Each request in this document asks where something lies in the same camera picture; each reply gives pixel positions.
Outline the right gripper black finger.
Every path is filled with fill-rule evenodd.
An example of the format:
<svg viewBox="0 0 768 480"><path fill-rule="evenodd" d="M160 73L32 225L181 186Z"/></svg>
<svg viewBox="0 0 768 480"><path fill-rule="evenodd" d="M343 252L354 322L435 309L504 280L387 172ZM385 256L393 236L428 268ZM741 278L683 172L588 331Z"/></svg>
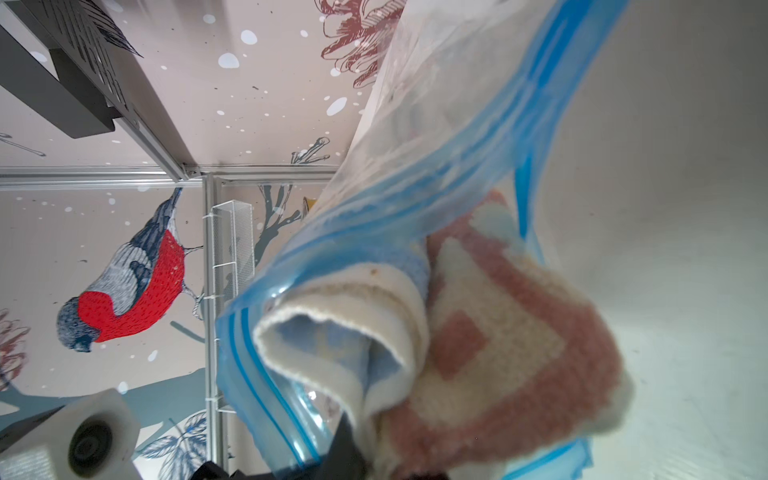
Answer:
<svg viewBox="0 0 768 480"><path fill-rule="evenodd" d="M348 416L343 414L331 447L312 479L364 480L366 477L366 461L355 445Z"/></svg>

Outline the clear vacuum bag blue zip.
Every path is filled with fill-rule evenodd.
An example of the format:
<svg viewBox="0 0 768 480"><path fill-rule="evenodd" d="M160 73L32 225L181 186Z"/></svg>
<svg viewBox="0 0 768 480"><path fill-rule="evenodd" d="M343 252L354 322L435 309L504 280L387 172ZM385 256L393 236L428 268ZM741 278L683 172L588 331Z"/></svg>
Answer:
<svg viewBox="0 0 768 480"><path fill-rule="evenodd" d="M346 414L270 369L251 330L287 291L358 263L404 263L492 190L509 197L526 253L541 260L535 196L573 93L625 9L622 1L412 1L351 146L301 229L216 322L218 385L275 479L312 478ZM576 479L588 438L504 463Z"/></svg>

